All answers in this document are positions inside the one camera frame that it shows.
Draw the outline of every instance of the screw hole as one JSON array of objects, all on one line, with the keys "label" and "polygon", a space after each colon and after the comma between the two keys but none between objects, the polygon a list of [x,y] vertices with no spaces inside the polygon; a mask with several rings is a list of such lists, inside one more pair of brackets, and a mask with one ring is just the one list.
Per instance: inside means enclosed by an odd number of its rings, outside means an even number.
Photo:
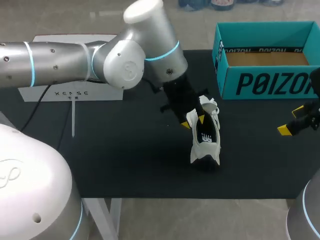
[{"label": "screw hole", "polygon": [[32,220],[33,220],[35,223],[39,224],[39,223],[41,222],[41,216],[40,216],[38,213],[34,213],[34,214],[32,215]]}]

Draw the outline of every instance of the cardboard box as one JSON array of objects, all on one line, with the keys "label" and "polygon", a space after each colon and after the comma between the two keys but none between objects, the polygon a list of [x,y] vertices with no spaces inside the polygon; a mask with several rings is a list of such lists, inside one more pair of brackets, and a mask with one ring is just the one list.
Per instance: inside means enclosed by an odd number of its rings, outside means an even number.
[{"label": "cardboard box", "polygon": [[212,58],[223,99],[317,98],[309,81],[320,67],[316,22],[219,22]]}]

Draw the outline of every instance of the white sneaker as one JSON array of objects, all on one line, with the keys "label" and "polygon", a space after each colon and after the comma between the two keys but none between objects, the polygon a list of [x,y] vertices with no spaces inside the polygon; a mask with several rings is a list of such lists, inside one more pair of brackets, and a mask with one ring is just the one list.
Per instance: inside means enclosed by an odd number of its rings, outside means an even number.
[{"label": "white sneaker", "polygon": [[200,122],[195,109],[186,114],[186,119],[192,128],[193,135],[190,162],[193,163],[197,159],[200,160],[210,155],[220,165],[219,108],[213,98],[209,100],[206,96],[202,95],[199,99],[205,111],[203,123]]}]

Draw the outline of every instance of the white table frame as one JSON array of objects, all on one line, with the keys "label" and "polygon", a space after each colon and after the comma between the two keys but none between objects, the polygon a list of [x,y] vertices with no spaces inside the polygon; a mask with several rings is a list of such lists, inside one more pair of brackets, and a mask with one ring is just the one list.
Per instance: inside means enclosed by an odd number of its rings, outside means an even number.
[{"label": "white table frame", "polygon": [[112,198],[110,211],[104,198],[83,198],[103,240],[118,240],[122,198]]}]

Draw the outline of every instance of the black tabletop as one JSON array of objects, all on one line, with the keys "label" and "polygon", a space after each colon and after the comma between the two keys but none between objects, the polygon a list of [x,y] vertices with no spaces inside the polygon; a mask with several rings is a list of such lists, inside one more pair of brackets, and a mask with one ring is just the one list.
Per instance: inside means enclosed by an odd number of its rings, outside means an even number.
[{"label": "black tabletop", "polygon": [[[208,88],[220,108],[218,170],[189,164],[191,130],[173,112],[160,112],[165,94],[153,94],[143,81],[125,91],[122,101],[77,102],[74,138],[70,102],[41,103],[25,133],[59,146],[86,198],[297,197],[320,167],[320,136],[307,129],[281,137],[277,127],[306,100],[222,100],[211,51],[189,50],[185,57],[192,86]],[[34,105],[16,89],[0,90],[0,111],[18,128]]]}]

